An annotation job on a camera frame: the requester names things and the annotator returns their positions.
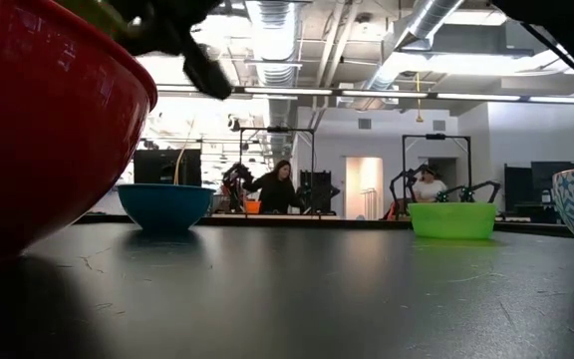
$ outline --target exposed ductwork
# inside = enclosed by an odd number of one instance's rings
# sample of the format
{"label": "exposed ductwork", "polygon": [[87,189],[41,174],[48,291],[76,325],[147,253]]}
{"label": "exposed ductwork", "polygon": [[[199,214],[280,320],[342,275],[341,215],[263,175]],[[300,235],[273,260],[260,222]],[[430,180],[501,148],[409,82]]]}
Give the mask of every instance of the exposed ductwork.
{"label": "exposed ductwork", "polygon": [[[254,31],[254,57],[273,62],[256,66],[260,85],[293,87],[297,70],[291,63],[297,56],[299,5],[283,1],[246,1],[245,5]],[[295,111],[289,100],[268,101],[269,126],[296,126]],[[270,141],[272,157],[290,155],[290,151],[283,151],[285,137],[273,137]]]}
{"label": "exposed ductwork", "polygon": [[[414,42],[431,38],[442,26],[446,18],[452,14],[464,0],[419,0],[414,6],[413,13],[405,19],[407,27],[395,36],[394,52],[385,60],[376,74],[365,84],[363,89],[384,91],[391,87],[400,72],[407,70],[407,56],[401,53],[404,47]],[[353,108],[365,108],[370,105],[366,101],[356,101]]]}

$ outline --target red bowl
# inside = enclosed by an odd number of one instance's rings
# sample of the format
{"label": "red bowl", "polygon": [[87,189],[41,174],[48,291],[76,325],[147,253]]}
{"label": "red bowl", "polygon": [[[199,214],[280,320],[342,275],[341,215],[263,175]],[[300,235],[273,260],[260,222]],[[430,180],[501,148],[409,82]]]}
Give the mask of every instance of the red bowl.
{"label": "red bowl", "polygon": [[86,212],[132,156],[156,86],[51,0],[0,0],[0,260]]}

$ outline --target black frame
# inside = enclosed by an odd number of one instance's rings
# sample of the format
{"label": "black frame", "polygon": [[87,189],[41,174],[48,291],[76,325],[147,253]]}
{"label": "black frame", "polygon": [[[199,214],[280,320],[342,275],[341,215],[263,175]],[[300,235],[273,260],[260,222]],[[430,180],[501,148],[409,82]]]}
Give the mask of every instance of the black frame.
{"label": "black frame", "polygon": [[314,184],[313,184],[313,175],[314,175],[314,167],[315,167],[315,157],[316,157],[316,132],[314,129],[290,129],[290,128],[272,128],[272,127],[268,127],[268,128],[254,128],[254,127],[241,127],[238,130],[238,161],[240,163],[243,162],[243,133],[245,131],[256,131],[256,132],[260,132],[260,131],[265,131],[268,134],[284,134],[284,133],[299,133],[299,132],[304,132],[304,133],[309,133],[311,134],[311,176],[312,176],[312,180],[310,180],[310,186],[311,186],[311,201],[313,202],[314,200]]}
{"label": "black frame", "polygon": [[[407,139],[425,139],[429,141],[444,141],[446,139],[466,141],[466,164],[468,168],[468,187],[473,186],[470,160],[470,136],[449,136],[443,134],[403,135],[403,171],[407,169]],[[407,178],[403,177],[403,203],[407,203]]]}

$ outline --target black monitor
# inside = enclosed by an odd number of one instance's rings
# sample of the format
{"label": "black monitor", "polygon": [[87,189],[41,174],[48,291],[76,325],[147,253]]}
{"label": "black monitor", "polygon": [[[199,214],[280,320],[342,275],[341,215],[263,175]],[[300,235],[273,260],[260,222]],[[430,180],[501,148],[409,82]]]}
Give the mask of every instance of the black monitor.
{"label": "black monitor", "polygon": [[535,195],[541,195],[545,189],[553,188],[553,175],[574,170],[574,162],[532,162],[530,166],[533,170],[533,189]]}
{"label": "black monitor", "polygon": [[[172,184],[180,150],[135,152],[135,183]],[[200,150],[185,150],[178,166],[178,184],[202,186]]]}

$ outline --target table surface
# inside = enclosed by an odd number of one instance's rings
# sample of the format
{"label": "table surface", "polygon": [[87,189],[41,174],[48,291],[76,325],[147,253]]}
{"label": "table surface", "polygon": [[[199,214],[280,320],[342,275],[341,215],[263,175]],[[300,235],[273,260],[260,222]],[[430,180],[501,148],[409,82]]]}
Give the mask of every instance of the table surface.
{"label": "table surface", "polygon": [[574,239],[74,225],[0,268],[0,358],[572,358]]}

